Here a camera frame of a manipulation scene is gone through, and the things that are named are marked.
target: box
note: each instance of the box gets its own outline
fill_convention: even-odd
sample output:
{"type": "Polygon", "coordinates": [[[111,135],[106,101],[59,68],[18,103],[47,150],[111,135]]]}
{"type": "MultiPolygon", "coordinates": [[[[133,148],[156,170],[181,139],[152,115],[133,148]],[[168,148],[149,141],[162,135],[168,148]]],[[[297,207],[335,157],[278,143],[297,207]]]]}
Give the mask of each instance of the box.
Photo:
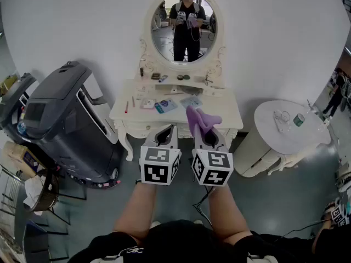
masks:
{"type": "Polygon", "coordinates": [[[36,176],[38,171],[45,169],[44,165],[26,146],[7,141],[3,153],[11,159],[18,169],[31,178],[36,176]]]}

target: vanity table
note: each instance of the vanity table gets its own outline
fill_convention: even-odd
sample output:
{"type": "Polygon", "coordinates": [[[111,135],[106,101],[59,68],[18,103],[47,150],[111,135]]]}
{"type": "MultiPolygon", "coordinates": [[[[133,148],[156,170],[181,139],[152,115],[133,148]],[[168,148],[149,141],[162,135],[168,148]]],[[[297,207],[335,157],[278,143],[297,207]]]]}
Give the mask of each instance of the vanity table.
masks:
{"type": "Polygon", "coordinates": [[[151,21],[155,9],[163,1],[165,0],[155,0],[146,15],[144,34],[140,40],[141,57],[137,73],[134,79],[122,82],[120,93],[110,112],[110,118],[114,121],[118,132],[118,139],[128,151],[128,161],[133,159],[133,149],[126,137],[127,134],[143,139],[156,128],[175,124],[179,138],[192,138],[185,107],[180,103],[182,99],[191,95],[184,93],[180,86],[200,89],[197,97],[202,105],[199,108],[210,115],[222,117],[222,123],[215,127],[225,137],[228,148],[237,131],[243,127],[233,90],[225,88],[222,81],[222,62],[225,55],[224,22],[217,4],[214,0],[205,0],[216,14],[217,27],[213,32],[212,46],[204,56],[194,62],[179,62],[169,59],[169,54],[168,58],[162,55],[155,46],[155,38],[160,37],[151,30],[151,21]],[[151,79],[151,75],[155,72],[168,77],[160,83],[151,79]],[[178,80],[178,75],[189,75],[190,79],[178,80]],[[178,107],[162,114],[155,108],[140,108],[143,99],[155,99],[156,102],[160,102],[168,98],[171,98],[178,107]]]}

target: card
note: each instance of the card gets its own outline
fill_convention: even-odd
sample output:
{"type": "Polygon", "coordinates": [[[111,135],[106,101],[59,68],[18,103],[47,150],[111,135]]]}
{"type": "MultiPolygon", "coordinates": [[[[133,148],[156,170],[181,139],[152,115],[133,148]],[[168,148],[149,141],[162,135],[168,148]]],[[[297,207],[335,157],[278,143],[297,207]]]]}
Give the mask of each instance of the card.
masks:
{"type": "Polygon", "coordinates": [[[177,104],[171,98],[155,103],[155,108],[160,114],[176,109],[177,107],[177,104]]]}
{"type": "Polygon", "coordinates": [[[189,98],[182,99],[182,100],[180,100],[180,103],[184,106],[185,109],[189,105],[191,105],[192,107],[197,107],[197,106],[202,105],[201,100],[197,96],[191,96],[189,98]]]}

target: person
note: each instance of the person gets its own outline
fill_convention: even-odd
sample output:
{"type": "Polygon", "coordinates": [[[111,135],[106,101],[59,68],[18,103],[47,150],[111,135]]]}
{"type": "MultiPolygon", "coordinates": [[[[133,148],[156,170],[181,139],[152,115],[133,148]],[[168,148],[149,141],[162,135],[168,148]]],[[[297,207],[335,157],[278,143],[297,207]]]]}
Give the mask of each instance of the person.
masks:
{"type": "Polygon", "coordinates": [[[157,185],[137,183],[114,231],[94,238],[69,263],[246,263],[248,258],[255,261],[257,256],[265,258],[260,262],[303,262],[274,243],[253,235],[228,185],[216,187],[208,194],[212,230],[186,220],[150,228],[156,188],[157,185]]]}
{"type": "Polygon", "coordinates": [[[200,29],[203,20],[206,19],[205,10],[199,5],[199,12],[196,13],[193,0],[183,0],[182,5],[177,11],[176,5],[171,7],[169,12],[169,19],[171,26],[174,29],[174,41],[173,41],[173,54],[175,61],[184,61],[185,49],[188,51],[188,62],[195,61],[199,58],[200,52],[200,29]],[[197,26],[189,28],[186,22],[182,24],[177,22],[177,16],[179,12],[184,12],[186,15],[186,20],[189,14],[197,14],[197,26]]]}
{"type": "Polygon", "coordinates": [[[344,86],[346,81],[346,77],[344,75],[344,72],[340,69],[338,70],[338,77],[336,79],[336,83],[333,89],[333,97],[331,98],[331,100],[329,101],[327,107],[323,110],[323,114],[326,115],[328,113],[328,111],[330,110],[330,108],[332,108],[331,112],[330,112],[330,117],[333,117],[338,106],[341,103],[341,100],[343,99],[342,96],[342,87],[344,86]]]}

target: purple cloth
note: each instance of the purple cloth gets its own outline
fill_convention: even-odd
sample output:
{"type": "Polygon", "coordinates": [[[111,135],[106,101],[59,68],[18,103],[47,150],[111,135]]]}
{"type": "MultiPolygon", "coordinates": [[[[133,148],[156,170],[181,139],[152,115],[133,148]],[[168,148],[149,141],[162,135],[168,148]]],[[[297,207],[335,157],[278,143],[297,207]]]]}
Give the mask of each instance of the purple cloth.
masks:
{"type": "Polygon", "coordinates": [[[194,128],[196,124],[199,124],[204,134],[207,134],[215,124],[221,124],[222,118],[219,116],[213,116],[205,114],[200,108],[195,109],[192,106],[186,108],[186,116],[188,118],[189,129],[191,135],[194,136],[194,128]]]}

